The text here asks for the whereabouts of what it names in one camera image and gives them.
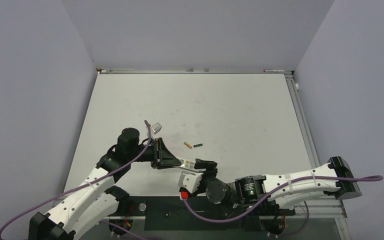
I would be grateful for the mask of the white remote control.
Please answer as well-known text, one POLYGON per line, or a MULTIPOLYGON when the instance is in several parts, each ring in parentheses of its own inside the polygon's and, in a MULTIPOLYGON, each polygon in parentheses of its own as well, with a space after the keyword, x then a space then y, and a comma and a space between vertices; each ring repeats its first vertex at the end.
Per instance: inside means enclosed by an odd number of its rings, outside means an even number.
POLYGON ((189 160, 189 159, 184 159, 184 158, 179 158, 180 161, 179 166, 175 166, 177 169, 181 169, 184 171, 189 171, 189 172, 194 172, 194 173, 200 173, 204 172, 204 168, 196 168, 196 161, 195 160, 189 160))

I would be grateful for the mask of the green black AAA battery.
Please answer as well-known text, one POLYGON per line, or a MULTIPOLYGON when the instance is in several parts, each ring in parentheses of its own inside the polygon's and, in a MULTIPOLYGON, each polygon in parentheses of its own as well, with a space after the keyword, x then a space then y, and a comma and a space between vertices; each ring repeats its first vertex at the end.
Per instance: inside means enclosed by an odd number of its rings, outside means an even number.
POLYGON ((203 146, 203 144, 202 144, 202 143, 199 143, 199 144, 194 144, 194 145, 193 145, 193 147, 194 147, 194 148, 198 148, 198 147, 202 147, 202 146, 203 146))

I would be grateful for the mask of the gold AAA battery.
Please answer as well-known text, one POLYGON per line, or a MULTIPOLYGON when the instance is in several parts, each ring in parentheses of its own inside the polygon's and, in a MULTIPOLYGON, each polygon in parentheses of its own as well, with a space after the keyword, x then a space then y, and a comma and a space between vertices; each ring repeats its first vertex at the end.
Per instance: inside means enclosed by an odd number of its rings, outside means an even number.
POLYGON ((183 143, 185 146, 187 146, 189 149, 192 149, 193 148, 193 146, 192 145, 190 145, 189 143, 187 143, 187 142, 184 142, 183 143))

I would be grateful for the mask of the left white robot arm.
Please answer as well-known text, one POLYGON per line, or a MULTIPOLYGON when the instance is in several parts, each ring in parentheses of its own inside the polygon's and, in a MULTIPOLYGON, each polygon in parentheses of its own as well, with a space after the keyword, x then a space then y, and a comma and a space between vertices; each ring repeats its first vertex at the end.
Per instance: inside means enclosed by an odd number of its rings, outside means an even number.
POLYGON ((29 221, 30 240, 77 240, 100 220, 129 208, 129 194, 116 183, 135 162, 149 162, 154 169, 180 167, 183 162, 155 138, 161 126, 147 125, 147 139, 139 143, 140 133, 125 128, 86 179, 64 193, 65 199, 46 213, 37 212, 29 221))

